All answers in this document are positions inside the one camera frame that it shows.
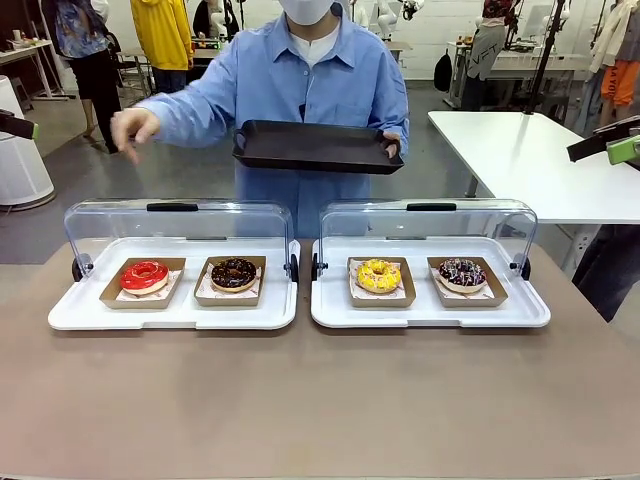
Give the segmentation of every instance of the light blue shirt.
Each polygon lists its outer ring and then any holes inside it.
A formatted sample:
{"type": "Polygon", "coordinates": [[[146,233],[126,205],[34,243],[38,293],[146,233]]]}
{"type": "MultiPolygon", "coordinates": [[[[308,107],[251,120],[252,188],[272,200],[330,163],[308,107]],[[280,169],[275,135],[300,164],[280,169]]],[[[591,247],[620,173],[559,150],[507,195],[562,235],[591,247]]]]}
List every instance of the light blue shirt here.
{"type": "MultiPolygon", "coordinates": [[[[339,14],[342,8],[333,5],[339,14]]],[[[205,147],[247,120],[371,127],[409,141],[404,80],[382,41],[342,17],[333,49],[312,69],[298,55],[285,16],[240,32],[200,80],[139,106],[160,118],[156,139],[205,147]],[[306,105],[304,119],[300,106],[306,105]]],[[[236,163],[236,195],[279,202],[293,215],[297,238],[319,238],[322,208],[332,201],[370,197],[368,175],[246,168],[236,163]]]]}

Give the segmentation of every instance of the jeans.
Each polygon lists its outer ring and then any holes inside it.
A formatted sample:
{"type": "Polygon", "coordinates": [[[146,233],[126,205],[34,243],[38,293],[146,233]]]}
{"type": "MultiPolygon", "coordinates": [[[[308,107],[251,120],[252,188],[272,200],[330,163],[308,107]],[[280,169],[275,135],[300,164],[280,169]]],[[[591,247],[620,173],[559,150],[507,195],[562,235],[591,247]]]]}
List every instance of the jeans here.
{"type": "Polygon", "coordinates": [[[584,254],[573,283],[610,322],[640,281],[640,225],[603,225],[584,254]]]}
{"type": "Polygon", "coordinates": [[[186,70],[160,70],[153,67],[153,78],[158,93],[179,92],[187,86],[186,70]]]}

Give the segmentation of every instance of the sprinkled donut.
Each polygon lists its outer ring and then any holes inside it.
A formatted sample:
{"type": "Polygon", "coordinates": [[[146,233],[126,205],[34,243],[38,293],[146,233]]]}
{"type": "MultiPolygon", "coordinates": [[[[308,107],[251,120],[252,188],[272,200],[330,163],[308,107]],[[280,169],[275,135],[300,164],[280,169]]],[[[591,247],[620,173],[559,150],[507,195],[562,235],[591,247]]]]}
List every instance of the sprinkled donut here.
{"type": "Polygon", "coordinates": [[[223,292],[244,292],[256,282],[256,266],[244,258],[224,260],[211,270],[211,282],[223,292]]]}
{"type": "Polygon", "coordinates": [[[480,265],[465,258],[449,258],[438,268],[440,281],[456,293],[475,293],[487,284],[487,274],[480,265]]]}

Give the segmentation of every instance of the red icing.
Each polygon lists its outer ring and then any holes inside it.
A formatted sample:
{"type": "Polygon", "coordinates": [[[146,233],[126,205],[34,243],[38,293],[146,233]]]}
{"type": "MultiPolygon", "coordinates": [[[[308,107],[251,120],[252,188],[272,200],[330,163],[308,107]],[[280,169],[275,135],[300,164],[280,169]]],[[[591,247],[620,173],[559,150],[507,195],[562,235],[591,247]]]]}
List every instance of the red icing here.
{"type": "Polygon", "coordinates": [[[158,262],[140,262],[127,268],[120,277],[126,290],[143,290],[154,286],[169,275],[169,269],[158,262]]]}

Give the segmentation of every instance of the yellow icing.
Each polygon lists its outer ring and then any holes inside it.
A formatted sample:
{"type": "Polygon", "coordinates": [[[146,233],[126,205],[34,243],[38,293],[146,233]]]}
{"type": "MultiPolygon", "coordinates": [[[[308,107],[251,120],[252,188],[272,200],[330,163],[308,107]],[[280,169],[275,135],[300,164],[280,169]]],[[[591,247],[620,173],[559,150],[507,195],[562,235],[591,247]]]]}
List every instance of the yellow icing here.
{"type": "Polygon", "coordinates": [[[400,269],[384,260],[372,259],[360,264],[358,283],[366,290],[390,292],[400,284],[400,269]]]}

